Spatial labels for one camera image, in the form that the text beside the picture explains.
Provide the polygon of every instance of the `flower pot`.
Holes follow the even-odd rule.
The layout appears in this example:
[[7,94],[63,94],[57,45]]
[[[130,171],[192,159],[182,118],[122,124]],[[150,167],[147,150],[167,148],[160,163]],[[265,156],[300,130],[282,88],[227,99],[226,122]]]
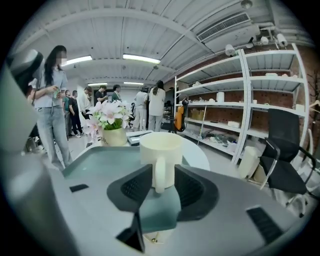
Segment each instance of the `flower pot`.
[[127,143],[125,129],[103,130],[101,134],[102,145],[106,147],[120,147]]

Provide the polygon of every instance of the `vent grille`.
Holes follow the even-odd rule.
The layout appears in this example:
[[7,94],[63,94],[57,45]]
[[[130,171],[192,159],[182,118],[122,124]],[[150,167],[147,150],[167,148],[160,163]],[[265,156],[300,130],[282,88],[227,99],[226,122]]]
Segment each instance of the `vent grille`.
[[247,13],[240,13],[237,14],[235,16],[229,17],[227,19],[224,19],[223,21],[220,21],[219,23],[216,23],[208,28],[206,28],[205,30],[203,30],[202,32],[200,32],[197,35],[197,38],[202,42],[206,39],[208,39],[209,37],[214,36],[215,34],[224,31],[226,29],[229,29],[231,27],[234,27],[236,25],[239,25],[241,23],[245,23],[245,22],[249,22],[251,21],[251,19],[249,18]]
[[278,225],[262,208],[252,208],[246,212],[267,244],[270,244],[283,234]]

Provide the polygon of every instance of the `metal shelving unit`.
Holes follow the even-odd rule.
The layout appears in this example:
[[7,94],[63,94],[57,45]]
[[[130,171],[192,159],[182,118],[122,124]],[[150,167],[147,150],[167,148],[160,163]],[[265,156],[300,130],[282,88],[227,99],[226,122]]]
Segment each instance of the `metal shelving unit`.
[[[309,89],[305,68],[297,46],[294,43],[292,44],[292,46],[293,50],[269,50],[258,51],[248,54],[245,54],[244,50],[240,49],[237,51],[237,56],[225,58],[223,60],[198,68],[190,73],[184,74],[181,77],[175,77],[175,97],[188,97],[193,95],[209,94],[214,92],[243,91],[244,102],[192,102],[189,104],[189,107],[204,108],[203,120],[193,120],[191,118],[185,119],[187,122],[201,124],[200,134],[202,134],[204,125],[239,133],[238,143],[235,152],[230,152],[225,147],[217,145],[217,143],[213,143],[209,140],[202,139],[200,136],[191,136],[191,134],[188,133],[187,130],[183,134],[197,140],[198,142],[205,143],[215,149],[232,155],[231,162],[237,164],[239,158],[241,158],[241,153],[247,140],[247,136],[254,136],[263,139],[268,136],[267,131],[259,131],[250,128],[253,111],[268,111],[268,109],[279,109],[288,111],[290,113],[294,113],[304,119],[302,135],[300,138],[300,145],[303,145],[308,127],[308,107],[306,107],[304,111],[297,111],[292,108],[253,103],[253,91],[267,91],[285,92],[293,94],[295,104],[299,88],[303,86],[305,95],[305,106],[309,106]],[[294,58],[297,58],[298,60],[298,77],[252,76],[252,71],[288,72],[290,71]],[[196,81],[235,73],[242,73],[242,77],[208,82],[177,91],[177,81],[182,81],[187,84],[193,84]],[[242,122],[240,128],[231,127],[225,123],[213,123],[208,120],[205,120],[207,108],[243,109]]]

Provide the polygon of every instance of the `air conditioner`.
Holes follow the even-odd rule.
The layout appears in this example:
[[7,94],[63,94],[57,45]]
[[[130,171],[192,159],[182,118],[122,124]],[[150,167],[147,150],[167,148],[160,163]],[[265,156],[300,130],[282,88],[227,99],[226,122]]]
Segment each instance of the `air conditioner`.
[[233,15],[205,28],[197,34],[197,38],[200,42],[203,42],[222,31],[247,22],[251,22],[251,19],[246,12]]
[[239,28],[237,30],[230,31],[213,38],[205,43],[205,45],[214,53],[224,51],[226,45],[230,44],[233,47],[245,45],[248,43],[251,37],[253,41],[257,40],[257,35],[260,34],[259,27],[257,25],[250,25]]

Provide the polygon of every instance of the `floor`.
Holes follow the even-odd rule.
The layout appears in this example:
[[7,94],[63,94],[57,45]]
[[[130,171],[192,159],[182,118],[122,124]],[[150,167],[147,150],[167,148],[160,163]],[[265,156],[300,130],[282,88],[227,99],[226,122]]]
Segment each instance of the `floor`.
[[[86,135],[83,135],[81,138],[71,137],[68,141],[69,143],[69,150],[71,157],[75,159],[85,148],[85,145],[90,140],[90,138]],[[215,173],[219,173],[222,175],[227,175],[233,178],[239,178],[237,172],[237,166],[231,164],[231,157],[223,152],[218,150],[212,149],[211,147],[199,144],[199,147],[207,156],[209,161],[210,170]],[[59,147],[56,145],[56,152],[60,160],[62,160],[62,156],[59,150]],[[45,164],[50,166],[48,156],[45,150],[41,151],[42,158]],[[259,185],[248,182],[250,186],[256,186],[259,188]],[[266,192],[270,197],[275,198],[281,205],[285,206],[288,199],[292,196],[290,194],[284,193],[280,190],[274,190],[273,192],[267,186],[263,188],[263,191]],[[306,206],[306,212],[311,213],[318,205],[318,201],[310,196],[308,196],[309,204]],[[299,200],[294,202],[292,205],[288,207],[288,210],[291,211],[295,216],[299,216],[301,212],[302,205]]]

